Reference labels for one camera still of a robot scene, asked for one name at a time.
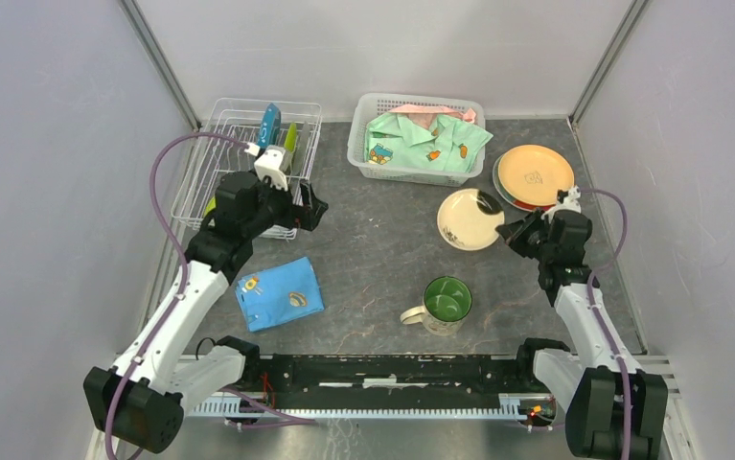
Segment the cream plate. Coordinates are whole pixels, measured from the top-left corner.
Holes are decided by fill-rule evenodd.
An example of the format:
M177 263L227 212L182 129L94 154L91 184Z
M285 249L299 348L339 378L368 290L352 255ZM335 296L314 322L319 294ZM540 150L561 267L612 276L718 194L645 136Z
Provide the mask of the cream plate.
M477 188L458 190L449 195L437 213L437 229L452 247L479 251L494 244L496 228L505 223L502 205L492 195Z

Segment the lime green plate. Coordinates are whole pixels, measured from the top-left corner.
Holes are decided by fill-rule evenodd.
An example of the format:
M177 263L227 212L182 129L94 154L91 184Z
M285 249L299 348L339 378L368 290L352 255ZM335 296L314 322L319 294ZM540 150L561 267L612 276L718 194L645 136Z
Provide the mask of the lime green plate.
M289 152L296 152L296 146L299 139L299 129L296 123L291 123L284 137L283 148Z

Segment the blue polka dot plate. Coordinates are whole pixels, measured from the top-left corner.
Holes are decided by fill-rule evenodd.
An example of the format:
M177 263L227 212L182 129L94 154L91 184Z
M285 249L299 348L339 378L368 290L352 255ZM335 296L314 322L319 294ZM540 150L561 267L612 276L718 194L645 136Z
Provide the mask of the blue polka dot plate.
M281 109L275 103L269 103L261 120L256 144L263 150L276 145L280 136L281 124Z

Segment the lime green bowl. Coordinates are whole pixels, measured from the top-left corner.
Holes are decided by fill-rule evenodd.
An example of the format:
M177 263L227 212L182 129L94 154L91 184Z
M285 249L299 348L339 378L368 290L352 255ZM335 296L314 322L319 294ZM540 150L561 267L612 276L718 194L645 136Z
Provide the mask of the lime green bowl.
M206 207L203 211L203 216L207 217L213 210L215 210L217 207L217 201L214 197L212 197L209 202L207 203Z

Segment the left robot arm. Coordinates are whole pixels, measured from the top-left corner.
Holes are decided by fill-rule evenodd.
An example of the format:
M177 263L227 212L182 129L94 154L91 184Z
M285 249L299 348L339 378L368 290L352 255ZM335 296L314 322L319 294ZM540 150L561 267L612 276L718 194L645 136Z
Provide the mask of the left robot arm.
M261 380L257 346L224 338L189 365L181 354L208 310L253 254L253 241L273 226L312 231L328 210L307 179L301 201L254 172L230 172L215 191L215 206L179 259L181 268L153 317L107 369L92 368L83 390L109 458L122 440L160 453L184 418L221 388L250 390Z

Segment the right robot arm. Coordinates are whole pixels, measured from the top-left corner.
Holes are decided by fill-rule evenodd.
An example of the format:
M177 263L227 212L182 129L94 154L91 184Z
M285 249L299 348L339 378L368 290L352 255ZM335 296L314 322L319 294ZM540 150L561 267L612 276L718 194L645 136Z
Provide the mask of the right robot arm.
M518 360L517 384L544 385L565 414L571 453L593 459L656 459L668 387L645 371L612 326L594 272L585 262L589 218L553 208L497 226L505 243L538 263L539 285L567 327L574 352L542 349Z

